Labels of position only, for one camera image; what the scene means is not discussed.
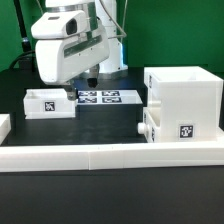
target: green backdrop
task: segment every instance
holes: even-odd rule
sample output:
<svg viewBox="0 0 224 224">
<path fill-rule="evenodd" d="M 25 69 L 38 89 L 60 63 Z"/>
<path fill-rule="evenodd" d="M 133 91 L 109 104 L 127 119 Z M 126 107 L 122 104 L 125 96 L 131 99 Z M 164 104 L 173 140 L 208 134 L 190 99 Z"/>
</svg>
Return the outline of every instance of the green backdrop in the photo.
<svg viewBox="0 0 224 224">
<path fill-rule="evenodd" d="M 31 24 L 41 14 L 35 0 L 20 2 L 30 37 Z M 124 2 L 117 0 L 119 21 Z M 0 1 L 0 10 L 3 70 L 22 48 L 13 1 Z M 223 0 L 129 0 L 125 28 L 129 67 L 199 65 L 224 76 Z"/>
</svg>

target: small white box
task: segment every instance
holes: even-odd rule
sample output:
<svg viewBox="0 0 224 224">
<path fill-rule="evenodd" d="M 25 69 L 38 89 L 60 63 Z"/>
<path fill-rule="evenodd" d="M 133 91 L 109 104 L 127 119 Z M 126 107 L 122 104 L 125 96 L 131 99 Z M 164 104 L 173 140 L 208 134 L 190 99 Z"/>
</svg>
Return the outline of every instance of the small white box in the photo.
<svg viewBox="0 0 224 224">
<path fill-rule="evenodd" d="M 75 117 L 77 102 L 64 89 L 30 89 L 23 100 L 26 119 Z"/>
<path fill-rule="evenodd" d="M 0 145 L 11 130 L 9 114 L 0 114 Z"/>
</svg>

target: white robot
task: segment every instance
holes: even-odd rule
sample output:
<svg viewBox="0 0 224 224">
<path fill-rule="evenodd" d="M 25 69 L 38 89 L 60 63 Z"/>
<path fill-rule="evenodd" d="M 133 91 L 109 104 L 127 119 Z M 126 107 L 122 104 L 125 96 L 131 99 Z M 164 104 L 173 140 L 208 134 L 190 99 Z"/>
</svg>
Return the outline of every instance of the white robot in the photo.
<svg viewBox="0 0 224 224">
<path fill-rule="evenodd" d="M 31 29 L 39 39 L 40 77 L 46 84 L 62 85 L 68 99 L 75 100 L 74 77 L 89 69 L 89 86 L 97 85 L 98 64 L 110 54 L 108 37 L 94 0 L 46 0 L 46 7 L 48 12 Z"/>
<path fill-rule="evenodd" d="M 117 3 L 116 0 L 104 0 L 105 6 L 111 15 L 113 21 L 111 18 L 108 17 L 107 13 L 105 12 L 103 6 L 101 5 L 100 0 L 95 0 L 96 4 L 96 12 L 97 15 L 100 17 L 100 20 L 103 23 L 103 26 L 106 29 L 106 33 L 108 36 L 108 42 L 109 42 L 109 48 L 110 48 L 110 55 L 109 58 L 105 61 L 100 63 L 100 73 L 106 76 L 105 74 L 109 74 L 108 77 L 110 77 L 111 73 L 115 73 L 117 71 L 123 71 L 127 69 L 127 65 L 123 63 L 123 46 L 122 46 L 122 40 L 126 36 L 124 32 L 124 27 L 118 27 L 119 25 L 115 24 L 117 20 Z M 125 2 L 124 7 L 124 15 L 123 15 L 123 24 L 125 23 L 126 18 L 126 10 L 127 10 L 128 0 Z M 121 35 L 117 35 L 117 29 L 120 30 Z"/>
</svg>

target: white block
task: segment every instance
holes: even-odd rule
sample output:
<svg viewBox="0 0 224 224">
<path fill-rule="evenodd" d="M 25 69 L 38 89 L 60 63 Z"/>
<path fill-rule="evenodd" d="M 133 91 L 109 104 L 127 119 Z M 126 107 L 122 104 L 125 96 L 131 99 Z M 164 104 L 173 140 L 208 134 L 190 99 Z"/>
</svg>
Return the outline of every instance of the white block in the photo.
<svg viewBox="0 0 224 224">
<path fill-rule="evenodd" d="M 75 117 L 76 101 L 64 89 L 30 89 L 23 100 L 26 119 Z"/>
<path fill-rule="evenodd" d="M 0 114 L 0 145 L 11 130 L 10 115 Z"/>
<path fill-rule="evenodd" d="M 89 169 L 122 169 L 123 150 L 117 145 L 101 145 L 89 151 Z"/>
<path fill-rule="evenodd" d="M 125 145 L 124 168 L 210 166 L 224 164 L 218 142 Z"/>
<path fill-rule="evenodd" d="M 0 172 L 88 170 L 88 149 L 86 146 L 2 147 Z"/>
<path fill-rule="evenodd" d="M 158 67 L 145 68 L 144 83 L 148 142 L 216 140 L 222 79 L 200 67 Z"/>
</svg>

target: white plastic container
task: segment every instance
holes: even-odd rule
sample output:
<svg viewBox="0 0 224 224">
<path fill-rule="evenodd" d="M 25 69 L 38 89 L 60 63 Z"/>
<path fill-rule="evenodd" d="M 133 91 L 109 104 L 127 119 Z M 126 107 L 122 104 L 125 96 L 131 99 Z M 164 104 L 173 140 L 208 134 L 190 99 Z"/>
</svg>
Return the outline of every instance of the white plastic container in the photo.
<svg viewBox="0 0 224 224">
<path fill-rule="evenodd" d="M 0 114 L 0 145 L 11 130 L 9 114 Z"/>
<path fill-rule="evenodd" d="M 30 89 L 23 100 L 26 119 L 75 117 L 76 101 L 64 89 Z"/>
<path fill-rule="evenodd" d="M 223 80 L 200 67 L 145 68 L 148 103 L 139 133 L 148 142 L 217 138 Z"/>
</svg>

